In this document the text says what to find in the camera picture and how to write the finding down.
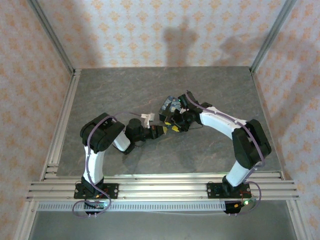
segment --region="floor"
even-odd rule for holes
[[[272,147],[263,171],[281,170],[258,93],[248,67],[129,67],[83,69],[75,93],[61,152],[58,176],[80,176],[85,151],[82,126],[101,113],[123,111],[156,113],[168,96],[189,90],[200,102],[239,119],[260,121]],[[133,115],[119,115],[127,124]],[[232,141],[218,131],[202,127],[188,132],[167,132],[129,155],[114,147],[106,151],[103,173],[172,174],[228,172],[235,162]]]
[[[80,219],[71,212],[42,211],[36,213],[29,239],[297,239],[286,201],[262,201],[250,214],[237,217],[225,213],[198,213],[202,215],[190,212],[107,212],[97,218]]]

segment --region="patterned wallpaper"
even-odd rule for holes
[[[320,239],[320,2],[295,4],[257,72],[257,87],[286,174],[297,182]]]
[[[285,0],[40,0],[74,68],[250,66]]]
[[[10,240],[70,76],[26,0],[1,0],[0,36],[0,238]]]

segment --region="black mounting plate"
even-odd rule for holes
[[[250,199],[251,190],[249,184],[241,184],[236,191],[229,195],[222,188],[222,182],[208,182],[206,184],[208,199]]]
[[[117,199],[119,194],[118,183],[103,183],[101,190],[105,191],[111,199]],[[77,183],[74,190],[74,199],[106,199],[107,197],[102,194],[101,197],[94,196],[82,183]]]

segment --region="wall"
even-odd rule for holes
[[[320,239],[320,4],[297,1],[257,72],[277,153]]]
[[[285,0],[39,2],[73,67],[101,68],[250,66]]]
[[[70,75],[26,0],[0,4],[0,235],[12,239],[38,181]]]

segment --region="gray tabletop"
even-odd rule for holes
[[[130,67],[83,69],[75,93],[58,176],[80,176],[85,168],[85,150],[80,138],[84,124],[102,113],[123,111],[156,113],[168,96],[189,90],[200,102],[239,119],[260,121],[272,147],[263,171],[279,171],[280,164],[248,67]],[[133,115],[118,120],[128,124]],[[123,155],[114,147],[106,150],[103,173],[172,174],[228,172],[235,162],[232,141],[210,127],[188,132],[168,131]]]

